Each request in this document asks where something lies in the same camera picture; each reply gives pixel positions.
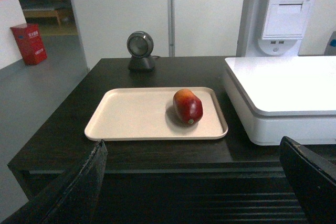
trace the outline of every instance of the plastic tray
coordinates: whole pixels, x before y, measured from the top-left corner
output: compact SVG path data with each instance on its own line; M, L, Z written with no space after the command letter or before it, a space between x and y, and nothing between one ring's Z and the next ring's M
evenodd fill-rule
M203 106L203 117L194 125L177 118L173 96L178 88L134 88L108 91L85 128L88 139L98 141L211 140L228 131L212 89L189 88Z

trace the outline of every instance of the white device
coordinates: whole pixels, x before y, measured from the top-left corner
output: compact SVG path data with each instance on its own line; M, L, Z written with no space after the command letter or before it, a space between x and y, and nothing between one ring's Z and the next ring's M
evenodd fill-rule
M336 56L298 57L314 0L244 0L224 87L250 140L336 144Z
M239 57L297 56L314 0L244 0Z
M336 144L336 56L226 58L223 80L253 143Z

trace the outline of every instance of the fire extinguisher box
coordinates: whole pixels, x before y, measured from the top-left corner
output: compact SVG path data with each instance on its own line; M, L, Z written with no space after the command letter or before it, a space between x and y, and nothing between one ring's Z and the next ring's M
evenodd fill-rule
M26 65L37 65L47 58L38 24L21 24L11 30Z

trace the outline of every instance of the white wall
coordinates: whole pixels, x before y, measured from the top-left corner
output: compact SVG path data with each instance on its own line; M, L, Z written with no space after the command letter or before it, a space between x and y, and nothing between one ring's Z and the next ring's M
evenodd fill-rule
M71 0L88 67L101 58L127 58L137 30L154 40L152 55L168 56L167 0Z
M22 59L10 27L25 22L19 0L0 0L0 69Z
M174 0L176 56L236 55L243 0Z
M316 0L300 55L322 55L333 31L336 31L336 0Z
M243 0L174 0L175 55L236 54ZM72 0L83 48L92 68L100 58L129 57L128 36L145 30L154 55L168 56L167 0ZM301 55L321 55L336 30L336 0L317 0Z

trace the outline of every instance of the dark wooden table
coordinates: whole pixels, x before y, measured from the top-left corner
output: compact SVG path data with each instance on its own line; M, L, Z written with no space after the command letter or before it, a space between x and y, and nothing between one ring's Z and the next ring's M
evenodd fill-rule
M223 87L224 59L158 58L155 70L143 73L127 69L130 59L100 60L11 160L9 168L31 199L93 148L84 129L107 91L208 87L215 91L227 121L226 136L200 141L106 142L109 155L98 212L121 223L132 218L162 223L163 219L182 220L181 216L191 218L190 223L216 218L227 223L258 223L265 218L280 221L274 223L306 223L283 174L278 146L257 146L244 131ZM130 122L129 127L136 123L155 122ZM336 163L335 145L309 148ZM109 206L113 204L118 207L112 211ZM175 214L163 214L167 207ZM201 217L194 209L200 209ZM96 221L103 223L101 217Z

